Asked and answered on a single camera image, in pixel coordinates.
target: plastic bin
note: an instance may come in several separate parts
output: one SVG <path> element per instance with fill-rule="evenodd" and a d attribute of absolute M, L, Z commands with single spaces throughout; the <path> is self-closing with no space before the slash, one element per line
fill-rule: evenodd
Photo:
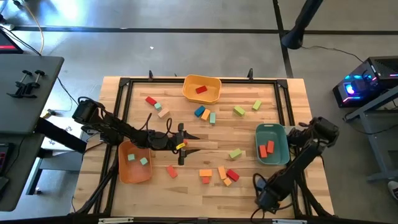
<path fill-rule="evenodd" d="M 267 145 L 269 140 L 274 142 L 274 153 L 260 158 L 259 146 Z M 290 153 L 284 127 L 280 124 L 259 124 L 256 128 L 256 151 L 258 160 L 263 164 L 286 164 L 290 159 Z"/>
<path fill-rule="evenodd" d="M 196 89 L 206 86 L 207 91 L 197 93 Z M 218 78 L 204 77 L 200 75 L 188 75 L 185 78 L 182 94 L 192 102 L 213 105 L 220 98 L 221 81 Z"/>
<path fill-rule="evenodd" d="M 134 154 L 135 160 L 129 161 L 128 155 Z M 143 157 L 148 163 L 142 165 L 139 161 Z M 139 149 L 130 140 L 119 145 L 119 178 L 125 184 L 135 184 L 149 180 L 152 177 L 152 164 L 150 161 L 150 149 Z"/>

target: blue led light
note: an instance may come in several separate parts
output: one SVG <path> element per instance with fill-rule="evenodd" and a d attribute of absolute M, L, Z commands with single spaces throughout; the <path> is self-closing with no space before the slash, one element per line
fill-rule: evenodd
<path fill-rule="evenodd" d="M 346 90 L 347 90 L 347 93 L 349 93 L 349 94 L 355 93 L 355 91 L 353 90 L 353 86 L 351 86 L 351 84 L 346 85 Z"/>

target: teal bowl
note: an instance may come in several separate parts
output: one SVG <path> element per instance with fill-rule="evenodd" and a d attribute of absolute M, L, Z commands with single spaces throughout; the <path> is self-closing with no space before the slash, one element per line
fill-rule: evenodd
<path fill-rule="evenodd" d="M 266 158 L 260 158 L 259 146 L 274 142 L 274 153 Z M 290 159 L 286 132 L 280 124 L 259 124 L 256 128 L 256 151 L 259 162 L 267 165 L 284 165 Z"/>

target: yellow bowl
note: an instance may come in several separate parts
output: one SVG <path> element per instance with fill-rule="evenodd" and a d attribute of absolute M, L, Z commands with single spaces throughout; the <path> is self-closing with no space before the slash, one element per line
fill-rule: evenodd
<path fill-rule="evenodd" d="M 207 91 L 197 93 L 196 89 L 206 86 Z M 220 98 L 221 81 L 218 78 L 204 77 L 201 75 L 188 75 L 185 78 L 182 94 L 189 101 L 204 104 L 215 104 Z"/>

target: green block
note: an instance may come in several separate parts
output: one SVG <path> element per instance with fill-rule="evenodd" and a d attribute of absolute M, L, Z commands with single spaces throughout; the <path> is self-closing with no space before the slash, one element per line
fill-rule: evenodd
<path fill-rule="evenodd" d="M 157 109 L 157 110 L 161 110 L 162 109 L 162 105 L 160 105 L 160 103 L 155 103 L 155 108 Z"/>
<path fill-rule="evenodd" d="M 142 158 L 142 159 L 140 159 L 139 161 L 141 162 L 142 165 L 145 165 L 145 164 L 148 163 L 148 160 L 147 160 L 147 158 L 145 158 L 145 157 Z"/>
<path fill-rule="evenodd" d="M 244 109 L 240 106 L 235 106 L 234 107 L 234 111 L 235 113 L 237 113 L 239 116 L 243 116 L 244 115 Z"/>
<path fill-rule="evenodd" d="M 215 124 L 216 123 L 216 113 L 212 112 L 210 113 L 210 124 Z"/>
<path fill-rule="evenodd" d="M 259 107 L 260 107 L 260 105 L 261 105 L 261 101 L 256 100 L 256 102 L 254 103 L 254 105 L 253 105 L 252 108 L 253 108 L 254 110 L 258 110 Z"/>
<path fill-rule="evenodd" d="M 136 157 L 135 157 L 134 154 L 129 154 L 129 155 L 127 156 L 127 158 L 129 159 L 129 161 L 136 160 Z"/>
<path fill-rule="evenodd" d="M 241 149 L 235 149 L 232 152 L 229 153 L 229 156 L 231 156 L 231 159 L 234 159 L 235 157 L 237 157 L 238 155 L 242 154 L 242 150 Z"/>

